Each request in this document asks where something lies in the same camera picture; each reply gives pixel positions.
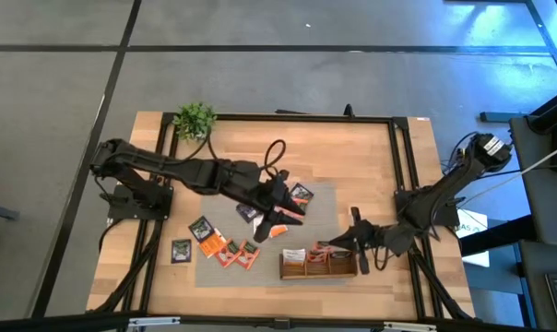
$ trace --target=wooden organizer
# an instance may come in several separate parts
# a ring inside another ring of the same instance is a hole
[[[346,258],[332,258],[328,255],[324,263],[309,263],[305,260],[303,266],[285,266],[280,254],[278,263],[281,280],[352,278],[357,275],[355,255]]]

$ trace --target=white cable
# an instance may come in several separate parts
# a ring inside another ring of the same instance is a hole
[[[472,201],[473,199],[475,199],[475,198],[477,198],[477,197],[479,197],[479,196],[481,196],[481,195],[483,195],[483,194],[486,194],[486,193],[492,191],[493,189],[495,189],[495,188],[497,188],[497,187],[499,187],[499,186],[502,186],[502,185],[504,185],[504,184],[507,184],[507,183],[511,182],[512,180],[514,180],[515,178],[517,178],[517,177],[519,177],[519,176],[524,175],[524,174],[527,173],[528,171],[533,170],[535,167],[537,167],[537,166],[539,166],[541,163],[545,162],[545,160],[547,160],[547,159],[553,157],[553,156],[556,155],[556,154],[557,154],[557,149],[556,149],[555,151],[553,151],[552,153],[548,154],[547,156],[545,156],[545,158],[543,158],[543,159],[541,159],[541,160],[535,162],[534,164],[532,164],[531,166],[529,166],[527,169],[525,169],[525,170],[523,170],[522,172],[518,173],[517,175],[515,175],[515,176],[509,178],[508,180],[505,180],[505,181],[503,181],[503,182],[500,182],[499,184],[497,184],[497,185],[495,185],[495,186],[493,186],[493,187],[491,187],[491,188],[488,188],[488,189],[486,189],[486,190],[484,190],[484,191],[482,191],[482,192],[480,192],[480,193],[478,193],[478,194],[472,196],[470,199],[468,199],[468,200],[466,200],[465,202],[463,202],[463,204],[461,204],[461,206],[458,207],[458,208],[462,208],[462,207],[464,207],[467,203],[469,203],[470,201]]]

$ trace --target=white paper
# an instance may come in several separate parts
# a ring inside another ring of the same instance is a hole
[[[283,249],[282,250],[282,262],[283,264],[301,264],[305,263],[305,249],[299,250],[291,250],[291,249]]]
[[[459,238],[488,229],[488,216],[465,209],[458,209],[456,213],[459,216],[460,223],[459,230],[456,231],[456,236]],[[463,262],[475,264],[480,267],[490,267],[490,253],[486,251],[469,255],[463,257]]]

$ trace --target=red packet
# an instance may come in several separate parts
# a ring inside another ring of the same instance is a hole
[[[242,250],[242,254],[238,256],[236,262],[245,269],[249,270],[258,257],[258,254],[260,254],[260,249],[246,240],[243,240],[242,245],[240,245],[240,249]]]
[[[236,260],[242,254],[242,250],[232,239],[229,239],[223,248],[219,250],[215,257],[223,267],[228,267],[234,260]]]

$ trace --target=card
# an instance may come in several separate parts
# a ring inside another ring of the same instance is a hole
[[[310,263],[325,263],[327,260],[327,253],[312,250],[307,254],[307,261]]]
[[[205,216],[193,222],[188,229],[195,236],[198,247],[207,258],[216,254],[225,245],[226,241],[221,232],[214,228]]]
[[[188,226],[188,229],[195,236],[196,240],[199,243],[202,243],[208,237],[215,234],[213,226],[208,222],[205,216],[201,216],[199,219],[193,222],[190,226]]]
[[[314,243],[312,251],[323,252],[323,253],[333,253],[334,247],[330,245],[328,241],[318,241]]]
[[[191,256],[190,239],[172,241],[172,263],[190,262]]]
[[[305,249],[283,249],[282,264],[302,267],[305,264]]]
[[[352,255],[352,252],[334,252],[330,254],[330,257],[336,259],[348,258]]]
[[[205,241],[198,244],[198,247],[201,248],[201,251],[207,258],[218,253],[226,243],[225,238],[218,229],[213,229],[213,233],[213,236],[207,237]]]
[[[258,254],[260,254],[260,249],[247,240],[243,240],[242,245],[240,245],[240,250],[242,250],[242,254],[235,262],[249,270],[258,257]]]
[[[264,215],[260,215],[260,216],[254,218],[252,220],[252,226],[254,226],[254,234],[256,234],[256,229],[258,228],[260,223],[262,223],[263,219],[264,219]],[[281,235],[282,233],[284,233],[285,231],[288,231],[288,230],[289,230],[289,228],[287,228],[287,225],[273,226],[270,229],[270,234],[268,236],[272,239],[274,237],[277,237],[277,236]]]
[[[301,200],[306,200],[307,202],[311,201],[314,198],[314,193],[311,190],[305,188],[302,184],[295,184],[293,188],[290,190],[290,196],[292,198],[299,198]]]
[[[261,213],[253,207],[247,206],[245,204],[238,204],[235,209],[238,211],[240,216],[245,220],[245,222],[250,223],[254,218],[256,218]]]
[[[284,208],[284,207],[277,207],[277,206],[275,206],[275,211],[277,211],[277,212],[282,212],[282,213],[283,213],[284,215],[286,215],[286,216],[289,216],[289,217],[291,217],[291,218],[295,218],[295,219],[298,219],[298,220],[301,220],[301,221],[303,221],[303,218],[305,218],[305,216],[302,216],[302,215],[297,214],[297,213],[295,213],[295,212],[291,212],[291,211],[287,210],[287,209]]]
[[[302,184],[295,184],[290,190],[290,198],[293,200],[293,202],[295,202],[299,206],[299,208],[305,211],[311,199],[314,198],[314,193],[312,193],[309,189],[305,188]],[[305,218],[305,216],[288,211],[286,208],[283,207],[275,207],[275,211],[282,212],[286,216],[301,221],[303,221],[303,219]]]
[[[235,244],[232,239],[229,239],[223,248],[219,250],[218,253],[215,254],[215,257],[219,260],[223,267],[227,267],[231,264],[234,260],[238,259],[238,257],[242,254],[242,250],[240,247]]]

